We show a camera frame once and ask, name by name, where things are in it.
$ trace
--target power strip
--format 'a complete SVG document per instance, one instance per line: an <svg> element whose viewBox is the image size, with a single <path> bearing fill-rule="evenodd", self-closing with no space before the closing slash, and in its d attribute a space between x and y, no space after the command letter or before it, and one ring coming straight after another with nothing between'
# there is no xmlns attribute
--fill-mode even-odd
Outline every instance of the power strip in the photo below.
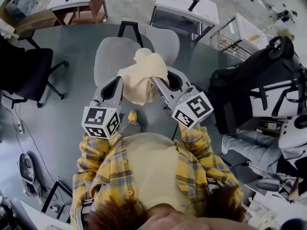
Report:
<svg viewBox="0 0 307 230"><path fill-rule="evenodd" d="M23 134L24 133L24 127L23 127L23 123L20 121L20 119L18 120L18 128L19 128L19 133Z"/></svg>

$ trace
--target chair leg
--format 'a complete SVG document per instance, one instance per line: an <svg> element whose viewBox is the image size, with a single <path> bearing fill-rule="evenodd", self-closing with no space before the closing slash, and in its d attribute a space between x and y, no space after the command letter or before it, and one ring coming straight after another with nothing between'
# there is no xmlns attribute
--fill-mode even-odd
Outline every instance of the chair leg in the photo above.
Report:
<svg viewBox="0 0 307 230"><path fill-rule="evenodd" d="M36 44L36 42L34 42L34 40L32 38L27 38L27 41L34 47L39 49L40 47Z"/></svg>
<svg viewBox="0 0 307 230"><path fill-rule="evenodd" d="M23 98L23 99L13 99L13 98L11 98L9 96L6 96L5 94L3 95L3 97L6 97L6 98L8 98L9 100L12 101L11 109L14 108L15 104L17 104L17 103L24 103L24 102L26 102L28 100L26 98Z"/></svg>
<svg viewBox="0 0 307 230"><path fill-rule="evenodd" d="M39 101L37 102L37 108L41 108L42 106L43 106L43 104L42 103L39 103Z"/></svg>
<svg viewBox="0 0 307 230"><path fill-rule="evenodd" d="M64 99L64 95L61 94L59 91L57 91L57 89L56 89L55 87L53 87L53 85L52 85L49 81L47 82L47 86L48 86L50 89L52 89L52 90L59 96L59 98L60 98L61 100Z"/></svg>
<svg viewBox="0 0 307 230"><path fill-rule="evenodd" d="M58 69L61 65L64 65L64 67L67 67L68 66L68 62L67 61L62 61L61 63L59 64L56 64L55 66L53 66L51 69L50 69L50 72L49 72L49 75L54 72L56 69Z"/></svg>

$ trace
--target chair backrest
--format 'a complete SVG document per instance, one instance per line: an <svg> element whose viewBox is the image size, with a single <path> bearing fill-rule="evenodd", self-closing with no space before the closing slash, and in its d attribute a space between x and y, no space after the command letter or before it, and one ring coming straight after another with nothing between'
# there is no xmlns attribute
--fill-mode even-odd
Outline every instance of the chair backrest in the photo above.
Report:
<svg viewBox="0 0 307 230"><path fill-rule="evenodd" d="M24 48L11 45L0 35L0 90L13 94L21 86L26 68L24 53Z"/></svg>
<svg viewBox="0 0 307 230"><path fill-rule="evenodd" d="M140 33L151 41L155 53L160 54L165 64L171 67L180 50L178 35L172 30L160 29L143 23L138 23L138 28Z"/></svg>

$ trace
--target cable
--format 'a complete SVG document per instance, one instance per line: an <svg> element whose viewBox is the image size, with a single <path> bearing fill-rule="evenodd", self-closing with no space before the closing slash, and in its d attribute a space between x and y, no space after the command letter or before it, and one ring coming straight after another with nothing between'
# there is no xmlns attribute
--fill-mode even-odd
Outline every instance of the cable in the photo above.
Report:
<svg viewBox="0 0 307 230"><path fill-rule="evenodd" d="M175 131L174 131L174 134L173 134L173 137L172 137L172 141L173 141L174 138L175 138L175 134L176 134L176 132L177 132L178 126L179 126L179 124L177 124L177 126L176 126L176 128L175 128Z"/></svg>
<svg viewBox="0 0 307 230"><path fill-rule="evenodd" d="M285 159L285 160L288 161L288 160L291 160L291 159L298 159L298 158L302 157L304 153L305 153L305 151L303 151L302 154L299 155L298 157L289 158L289 159ZM270 168L273 164L275 164L278 160L279 160L279 158L278 158L277 160L275 160L273 163L271 163L271 164L267 167L267 171L268 171L269 174L270 174L269 168Z"/></svg>
<svg viewBox="0 0 307 230"><path fill-rule="evenodd" d="M40 189L42 190L42 188L45 189L46 191L46 194L48 193L48 189L51 191L51 188L50 187L47 187L45 185L40 185ZM51 202L54 202L54 201L57 201L59 198L57 196L57 194L55 193L54 196L56 197L55 199L52 199Z"/></svg>
<svg viewBox="0 0 307 230"><path fill-rule="evenodd" d="M42 162L43 162L43 164L44 164L44 167L45 167L45 169L46 169L48 175L50 176L50 178L51 178L53 184L55 184L55 181L53 180L51 174L49 173L49 170L47 169L47 166L46 166L46 164L45 164L43 155L40 153L39 149L37 148L37 145L36 145L36 143L35 143L34 138L32 137L32 135L31 135L31 133L30 133L30 131L29 131L27 125L25 124L25 122L20 118L20 105L21 105L21 104L19 103L19 115L17 114L16 106L15 106L15 108L14 108L14 109L15 109L15 113L16 113L16 115L18 116L18 118L20 119L20 121L22 122L22 124L23 124L23 125L25 126L25 128L27 129L27 131L28 131L28 133L29 133L30 137L32 138L32 141L33 141L33 143L34 143L34 145L35 145L35 148L36 148L36 150L38 151L38 153L39 153L39 155L40 155L40 157L41 157L41 159L42 159ZM60 198L61 198L62 203L65 204L60 190L59 190L58 188L57 188L57 190L58 190L58 192L59 192L59 195L60 195ZM65 210L66 210L68 216L70 216L68 210L66 209L66 206L64 206L64 208L65 208Z"/></svg>
<svg viewBox="0 0 307 230"><path fill-rule="evenodd" d="M20 150L21 150L21 152L22 153L24 153L24 150L23 150L23 148L21 147L21 145L20 145L20 142L19 142L19 139L18 139L18 136L17 136L17 128L15 127L15 122L14 122L14 117L13 117L13 113L9 110L9 109L7 109L6 107L4 107L6 110L8 110L9 112L10 112L10 114L11 114L11 116L12 116L12 124L13 124L13 127L14 127L14 129L15 129L15 136L16 136L16 139L17 139L17 142L18 142L18 145L19 145L19 147L20 147Z"/></svg>
<svg viewBox="0 0 307 230"><path fill-rule="evenodd" d="M246 166L246 167L253 167L253 168L255 168L255 169L257 169L257 170L259 170L259 171L261 171L261 172L263 172L263 173L265 173L265 174L267 174L267 175L269 175L269 176L272 176L272 177L277 176L276 174L271 175L271 174L269 174L269 173L267 173L267 172L265 172L265 171L263 171L263 170L261 170L261 169L255 167L255 166L252 166L252 165L248 164L247 162L237 164L237 165L235 165L235 167L237 167L237 166L239 166L239 165ZM290 176L290 175L283 175L283 177L293 177L293 176Z"/></svg>

